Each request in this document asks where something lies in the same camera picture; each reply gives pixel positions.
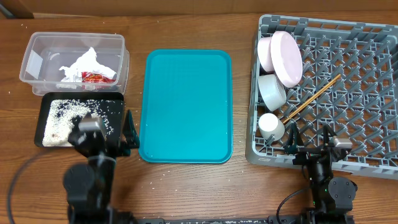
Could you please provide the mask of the grey bowl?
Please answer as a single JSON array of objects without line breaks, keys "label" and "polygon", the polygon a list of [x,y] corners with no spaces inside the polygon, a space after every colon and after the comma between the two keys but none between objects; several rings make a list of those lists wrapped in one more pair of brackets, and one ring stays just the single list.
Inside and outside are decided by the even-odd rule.
[{"label": "grey bowl", "polygon": [[259,76],[258,86],[269,111],[275,111],[285,104],[287,97],[284,86],[275,74]]}]

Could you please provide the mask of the wooden chopstick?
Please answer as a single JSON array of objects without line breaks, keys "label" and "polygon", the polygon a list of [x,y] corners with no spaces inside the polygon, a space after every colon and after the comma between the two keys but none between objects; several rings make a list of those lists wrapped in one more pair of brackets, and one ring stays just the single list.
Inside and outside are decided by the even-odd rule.
[{"label": "wooden chopstick", "polygon": [[317,99],[322,93],[324,93],[329,87],[334,85],[341,78],[341,74],[338,74],[334,79],[332,79],[329,83],[327,83],[324,87],[322,87],[318,92],[316,92],[313,96],[311,96],[307,101],[305,101],[302,105],[300,105],[293,113],[291,113],[285,120],[283,120],[283,124],[287,124],[292,118],[294,118],[297,114],[299,114],[305,107],[307,107],[311,102]]}]

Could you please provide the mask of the white rice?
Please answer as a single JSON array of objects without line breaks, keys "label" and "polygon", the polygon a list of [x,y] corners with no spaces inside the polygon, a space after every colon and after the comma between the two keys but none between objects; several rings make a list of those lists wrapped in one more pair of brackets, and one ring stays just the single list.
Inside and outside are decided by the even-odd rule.
[{"label": "white rice", "polygon": [[116,140],[124,103],[121,100],[53,100],[44,128],[44,147],[69,147],[68,135],[86,114],[101,117],[106,126],[107,139]]}]

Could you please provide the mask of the white napkin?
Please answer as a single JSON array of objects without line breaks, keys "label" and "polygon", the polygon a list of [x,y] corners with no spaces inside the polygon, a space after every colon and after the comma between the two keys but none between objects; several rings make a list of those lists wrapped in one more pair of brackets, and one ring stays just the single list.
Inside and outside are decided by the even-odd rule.
[{"label": "white napkin", "polygon": [[[116,80],[117,73],[111,68],[100,64],[96,58],[97,53],[95,52],[94,48],[90,47],[90,49],[82,56],[77,58],[76,62],[74,62],[70,67],[61,66],[59,70],[64,71],[65,75],[61,82],[83,83],[81,77],[82,72],[99,73],[107,78]],[[89,85],[83,85],[81,87],[84,90],[99,90],[104,88],[103,86],[92,85],[92,83],[89,83]]]}]

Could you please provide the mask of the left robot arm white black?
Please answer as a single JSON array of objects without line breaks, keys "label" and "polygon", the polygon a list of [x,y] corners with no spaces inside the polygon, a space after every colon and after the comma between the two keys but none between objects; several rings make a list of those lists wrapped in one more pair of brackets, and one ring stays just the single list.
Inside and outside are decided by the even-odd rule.
[{"label": "left robot arm white black", "polygon": [[87,114],[68,135],[68,142],[87,163],[71,166],[63,176],[70,223],[137,223],[132,212],[110,205],[117,157],[129,157],[140,146],[131,111],[117,142],[106,137],[103,119]]}]

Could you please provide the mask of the large white plate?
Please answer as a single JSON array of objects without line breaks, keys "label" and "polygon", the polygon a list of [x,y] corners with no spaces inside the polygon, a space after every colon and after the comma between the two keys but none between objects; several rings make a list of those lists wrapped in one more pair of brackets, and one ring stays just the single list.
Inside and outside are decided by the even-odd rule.
[{"label": "large white plate", "polygon": [[285,31],[271,37],[271,59],[275,74],[287,88],[297,85],[303,72],[302,56],[295,39]]}]

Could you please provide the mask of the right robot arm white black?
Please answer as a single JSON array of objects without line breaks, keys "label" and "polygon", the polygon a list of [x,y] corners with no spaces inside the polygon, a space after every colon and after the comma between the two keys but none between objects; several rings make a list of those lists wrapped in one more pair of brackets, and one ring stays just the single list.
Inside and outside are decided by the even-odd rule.
[{"label": "right robot arm white black", "polygon": [[[354,224],[354,218],[347,213],[353,209],[358,186],[346,177],[335,177],[332,170],[334,162],[351,152],[353,143],[348,138],[339,137],[329,125],[323,126],[322,137],[322,145],[305,147],[297,125],[290,125],[284,152],[295,156],[292,162],[302,167],[309,187],[290,194],[280,203],[275,216],[278,223]],[[283,204],[308,189],[312,193],[313,207],[292,218],[282,217]]]}]

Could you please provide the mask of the white cup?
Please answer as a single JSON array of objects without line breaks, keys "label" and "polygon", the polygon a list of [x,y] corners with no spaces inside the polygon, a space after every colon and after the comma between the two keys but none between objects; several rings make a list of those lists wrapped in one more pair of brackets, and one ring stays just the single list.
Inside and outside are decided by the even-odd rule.
[{"label": "white cup", "polygon": [[274,136],[277,141],[282,138],[285,133],[285,127],[282,121],[273,113],[266,113],[261,115],[258,121],[261,136],[267,140]]}]

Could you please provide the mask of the red snack wrapper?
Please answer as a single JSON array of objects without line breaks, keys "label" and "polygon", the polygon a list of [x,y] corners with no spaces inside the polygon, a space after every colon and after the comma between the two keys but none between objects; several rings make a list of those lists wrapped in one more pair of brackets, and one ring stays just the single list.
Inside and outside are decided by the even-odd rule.
[{"label": "red snack wrapper", "polygon": [[107,78],[106,76],[99,73],[82,72],[81,73],[83,83],[113,83],[116,80]]}]

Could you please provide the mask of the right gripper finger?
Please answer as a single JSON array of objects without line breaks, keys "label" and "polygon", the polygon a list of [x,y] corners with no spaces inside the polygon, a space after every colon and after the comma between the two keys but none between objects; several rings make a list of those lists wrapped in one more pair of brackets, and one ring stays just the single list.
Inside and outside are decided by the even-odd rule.
[{"label": "right gripper finger", "polygon": [[290,125],[289,138],[284,146],[285,154],[296,154],[299,151],[299,147],[303,146],[302,137],[299,129],[295,123]]},{"label": "right gripper finger", "polygon": [[336,136],[336,133],[334,132],[334,130],[332,130],[332,128],[328,124],[325,124],[323,125],[322,136],[323,136],[322,150],[330,152],[334,148],[334,144],[333,143],[330,144],[330,138]]}]

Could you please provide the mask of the small white plate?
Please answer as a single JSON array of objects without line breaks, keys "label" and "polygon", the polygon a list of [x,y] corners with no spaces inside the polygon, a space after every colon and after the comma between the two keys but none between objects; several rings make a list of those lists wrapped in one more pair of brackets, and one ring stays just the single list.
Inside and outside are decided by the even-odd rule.
[{"label": "small white plate", "polygon": [[274,72],[274,66],[271,58],[271,37],[263,37],[257,43],[257,55],[262,69],[271,73]]}]

